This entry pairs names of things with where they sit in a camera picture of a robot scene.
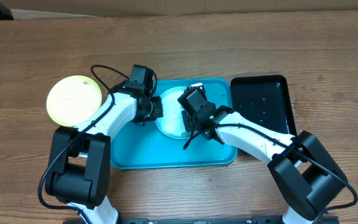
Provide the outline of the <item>light blue plate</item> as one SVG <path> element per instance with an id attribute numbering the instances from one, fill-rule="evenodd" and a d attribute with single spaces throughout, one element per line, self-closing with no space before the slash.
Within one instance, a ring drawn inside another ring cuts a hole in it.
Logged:
<path id="1" fill-rule="evenodd" d="M 185 90 L 184 86 L 177 86 L 166 90 L 160 95 L 163 116 L 157 118 L 155 123 L 163 134 L 173 139 L 188 139 L 191 134 L 191 131 L 185 129 L 181 113 L 183 107 L 178 102 L 178 98 Z"/>

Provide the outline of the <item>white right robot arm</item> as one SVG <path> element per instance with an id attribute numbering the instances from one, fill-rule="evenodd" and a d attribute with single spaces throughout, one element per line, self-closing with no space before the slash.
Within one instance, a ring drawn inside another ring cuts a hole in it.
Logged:
<path id="1" fill-rule="evenodd" d="M 313 134 L 271 131 L 227 106 L 185 108 L 184 123 L 206 139 L 234 146 L 267 165 L 288 204 L 283 223 L 314 223 L 347 177 Z"/>

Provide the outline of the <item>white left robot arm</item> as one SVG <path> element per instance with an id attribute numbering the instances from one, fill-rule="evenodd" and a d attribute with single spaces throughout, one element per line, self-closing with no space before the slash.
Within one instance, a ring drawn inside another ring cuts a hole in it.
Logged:
<path id="1" fill-rule="evenodd" d="M 50 90 L 47 112 L 60 127 L 39 183 L 44 207 L 75 210 L 85 223 L 118 221 L 106 196 L 111 141 L 128 122 L 158 118 L 157 83 L 156 78 L 125 78 L 108 89 L 105 101 L 98 84 L 84 76 L 64 78 Z"/>

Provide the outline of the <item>yellow-green plate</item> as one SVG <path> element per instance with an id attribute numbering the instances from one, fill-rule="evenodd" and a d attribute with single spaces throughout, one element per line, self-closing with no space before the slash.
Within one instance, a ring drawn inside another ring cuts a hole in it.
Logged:
<path id="1" fill-rule="evenodd" d="M 89 77 L 73 75 L 56 83 L 50 90 L 46 109 L 61 126 L 73 127 L 90 118 L 101 106 L 102 92 Z"/>

